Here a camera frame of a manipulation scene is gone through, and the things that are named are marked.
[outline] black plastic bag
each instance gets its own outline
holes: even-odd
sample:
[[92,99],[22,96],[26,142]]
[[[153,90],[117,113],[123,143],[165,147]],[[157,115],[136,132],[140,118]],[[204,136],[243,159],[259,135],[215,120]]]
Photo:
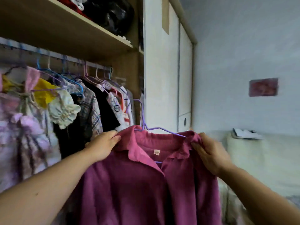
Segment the black plastic bag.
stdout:
[[115,35],[125,35],[133,21],[134,9],[127,0],[88,0],[83,5],[84,14]]

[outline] shirt collar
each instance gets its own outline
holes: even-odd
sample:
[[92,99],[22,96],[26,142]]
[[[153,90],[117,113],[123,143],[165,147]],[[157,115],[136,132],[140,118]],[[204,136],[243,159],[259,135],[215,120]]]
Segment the shirt collar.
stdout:
[[200,137],[197,133],[193,131],[181,132],[180,135],[186,136],[177,136],[174,134],[154,134],[146,130],[144,131],[135,131],[135,129],[140,129],[139,125],[134,125],[118,133],[121,136],[120,142],[114,148],[115,151],[124,151],[128,150],[128,158],[132,161],[146,163],[146,160],[149,160],[147,153],[141,149],[139,145],[145,147],[156,149],[156,145],[159,147],[160,142],[169,141],[170,147],[178,147],[179,149],[169,155],[168,158],[177,158],[177,159],[187,159],[190,156],[191,142],[200,143]]

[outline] red cloth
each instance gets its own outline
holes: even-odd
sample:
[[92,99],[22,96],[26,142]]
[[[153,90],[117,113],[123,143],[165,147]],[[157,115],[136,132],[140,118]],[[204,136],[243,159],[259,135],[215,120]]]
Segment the red cloth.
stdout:
[[190,145],[199,135],[135,128],[121,131],[110,155],[81,179],[80,225],[220,225],[217,178]]
[[64,5],[68,6],[70,9],[74,10],[75,12],[77,12],[77,13],[83,15],[84,17],[88,18],[85,14],[82,13],[81,10],[78,9],[77,5],[75,5],[72,1],[70,1],[70,0],[58,0],[58,1],[63,3]]

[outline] red poster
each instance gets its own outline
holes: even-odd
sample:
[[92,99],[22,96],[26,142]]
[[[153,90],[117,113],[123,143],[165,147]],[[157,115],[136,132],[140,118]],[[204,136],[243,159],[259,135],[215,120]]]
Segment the red poster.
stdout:
[[278,93],[278,78],[251,80],[249,83],[249,96],[276,96]]

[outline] metal hanging rail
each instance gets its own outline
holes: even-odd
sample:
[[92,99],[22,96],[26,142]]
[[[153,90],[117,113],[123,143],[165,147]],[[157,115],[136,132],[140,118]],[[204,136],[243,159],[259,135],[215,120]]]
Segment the metal hanging rail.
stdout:
[[[31,46],[31,45],[28,45],[28,44],[25,44],[25,43],[17,42],[17,41],[10,40],[10,39],[5,39],[5,38],[2,38],[2,37],[0,37],[0,44],[1,45],[6,45],[6,46],[11,47],[11,48],[26,50],[26,51],[35,52],[35,53],[40,53],[41,55],[46,55],[46,56],[50,56],[50,57],[53,57],[53,58],[58,58],[58,59],[61,59],[61,60],[71,61],[71,62],[78,63],[78,64],[84,64],[83,60],[80,60],[80,59],[75,58],[75,57],[62,55],[62,54],[59,54],[59,53],[56,53],[56,52],[52,52],[52,51],[49,51],[49,50],[37,48],[37,47]],[[90,66],[90,67],[102,69],[102,70],[107,70],[107,71],[111,70],[111,67],[105,67],[105,66],[102,66],[102,65],[99,65],[99,64],[88,62],[88,61],[86,62],[86,65]]]

